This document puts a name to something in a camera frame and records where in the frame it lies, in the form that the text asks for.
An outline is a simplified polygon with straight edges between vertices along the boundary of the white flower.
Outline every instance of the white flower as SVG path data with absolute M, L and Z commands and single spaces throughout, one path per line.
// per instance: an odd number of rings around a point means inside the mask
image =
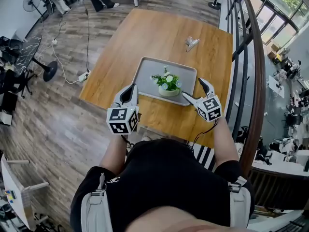
M 166 78 L 166 81 L 168 83 L 170 83 L 171 81 L 173 81 L 173 77 L 171 75 L 169 75 L 167 78 Z

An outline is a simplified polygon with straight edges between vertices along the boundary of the power strip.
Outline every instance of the power strip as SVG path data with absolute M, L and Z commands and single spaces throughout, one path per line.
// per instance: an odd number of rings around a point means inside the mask
M 79 77 L 78 77 L 78 80 L 82 83 L 83 81 L 87 80 L 89 75 L 90 75 L 91 71 L 86 71 L 85 73 L 81 74 Z

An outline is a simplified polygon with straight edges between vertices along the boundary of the black shirt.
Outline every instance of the black shirt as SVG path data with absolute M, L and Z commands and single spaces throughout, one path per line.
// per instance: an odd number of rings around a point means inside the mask
M 106 192 L 114 232 L 123 232 L 137 217 L 158 206 L 177 207 L 198 219 L 229 226 L 227 182 L 235 182 L 242 175 L 238 161 L 221 164 L 215 173 L 205 169 L 188 146 L 174 140 L 139 142 L 118 176 L 101 167 L 89 170 L 71 205 L 70 224 L 75 232 L 82 231 L 83 197 L 98 188 L 102 173 L 108 181 Z M 245 187 L 252 194 L 249 182 Z

